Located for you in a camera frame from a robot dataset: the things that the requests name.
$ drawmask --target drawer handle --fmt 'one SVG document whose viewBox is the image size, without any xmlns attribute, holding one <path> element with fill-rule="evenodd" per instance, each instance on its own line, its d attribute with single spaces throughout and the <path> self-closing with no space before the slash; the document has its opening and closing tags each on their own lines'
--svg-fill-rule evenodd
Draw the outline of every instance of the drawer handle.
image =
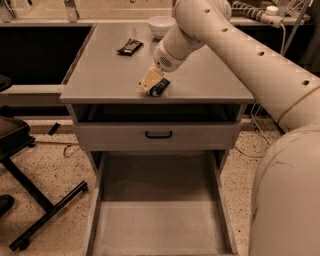
<svg viewBox="0 0 320 256">
<path fill-rule="evenodd" d="M 172 137 L 172 131 L 169 131 L 168 135 L 163 136 L 150 135 L 150 133 L 146 131 L 145 135 L 148 139 L 169 139 Z"/>
</svg>

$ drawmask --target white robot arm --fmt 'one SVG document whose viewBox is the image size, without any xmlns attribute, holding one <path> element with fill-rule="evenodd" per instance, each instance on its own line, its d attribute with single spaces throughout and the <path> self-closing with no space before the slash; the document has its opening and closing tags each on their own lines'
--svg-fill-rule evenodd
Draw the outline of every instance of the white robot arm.
<svg viewBox="0 0 320 256">
<path fill-rule="evenodd" d="M 320 79 L 230 24 L 226 3 L 178 0 L 176 25 L 155 50 L 151 71 L 159 76 L 162 71 L 172 72 L 190 53 L 207 45 L 285 132 L 320 123 L 320 111 L 316 111 L 320 109 Z M 155 80 L 144 79 L 141 87 L 149 90 L 155 85 L 151 81 Z"/>
<path fill-rule="evenodd" d="M 148 90 L 158 82 L 149 79 L 152 74 L 161 79 L 162 71 L 176 70 L 194 50 L 210 47 L 290 131 L 256 171 L 249 255 L 319 255 L 320 79 L 233 27 L 219 3 L 177 1 L 177 24 L 159 43 L 141 86 Z"/>
</svg>

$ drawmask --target countertop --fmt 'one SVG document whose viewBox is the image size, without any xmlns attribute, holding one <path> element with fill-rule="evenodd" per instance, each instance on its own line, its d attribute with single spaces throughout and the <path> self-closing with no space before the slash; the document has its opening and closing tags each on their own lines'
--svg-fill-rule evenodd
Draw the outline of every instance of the countertop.
<svg viewBox="0 0 320 256">
<path fill-rule="evenodd" d="M 133 56 L 117 53 L 129 38 L 144 43 Z M 193 52 L 165 78 L 171 84 L 160 97 L 147 96 L 139 82 L 152 64 L 159 43 L 147 23 L 98 24 L 79 58 L 61 101 L 103 103 L 251 103 L 253 96 L 207 46 Z"/>
</svg>

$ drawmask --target speckled floor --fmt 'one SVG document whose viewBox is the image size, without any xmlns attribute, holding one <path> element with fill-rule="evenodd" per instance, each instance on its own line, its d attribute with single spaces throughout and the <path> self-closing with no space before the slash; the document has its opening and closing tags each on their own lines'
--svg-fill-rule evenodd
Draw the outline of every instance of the speckled floor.
<svg viewBox="0 0 320 256">
<path fill-rule="evenodd" d="M 270 142 L 273 142 L 279 137 L 279 131 L 271 122 L 266 124 L 261 128 Z M 39 142 L 77 142 L 71 130 L 64 126 L 53 136 L 46 135 L 49 130 L 50 127 L 35 127 L 32 133 Z M 230 152 L 222 174 L 240 256 L 248 255 L 251 188 L 260 159 L 257 157 L 263 155 L 267 147 L 268 143 L 255 132 L 254 127 L 250 123 L 244 124 L 236 148 Z M 52 203 L 61 200 L 82 180 L 89 186 L 88 192 L 81 192 L 31 237 L 31 244 L 25 251 L 12 252 L 8 246 L 44 211 L 0 165 L 0 195 L 10 194 L 15 198 L 13 208 L 0 219 L 0 256 L 81 255 L 95 175 L 85 153 L 78 146 L 67 148 L 65 154 L 64 149 L 64 145 L 37 144 L 35 148 L 25 149 L 12 158 Z"/>
</svg>

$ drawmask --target table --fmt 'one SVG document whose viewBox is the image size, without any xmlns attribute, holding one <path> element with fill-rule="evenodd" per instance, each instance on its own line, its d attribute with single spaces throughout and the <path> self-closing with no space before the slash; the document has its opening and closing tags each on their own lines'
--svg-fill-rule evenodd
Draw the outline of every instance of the table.
<svg viewBox="0 0 320 256">
<path fill-rule="evenodd" d="M 129 38 L 144 46 L 118 55 Z M 98 24 L 61 94 L 97 175 L 83 254 L 237 255 L 220 174 L 253 97 L 206 46 L 147 96 L 157 43 L 146 23 Z"/>
</svg>

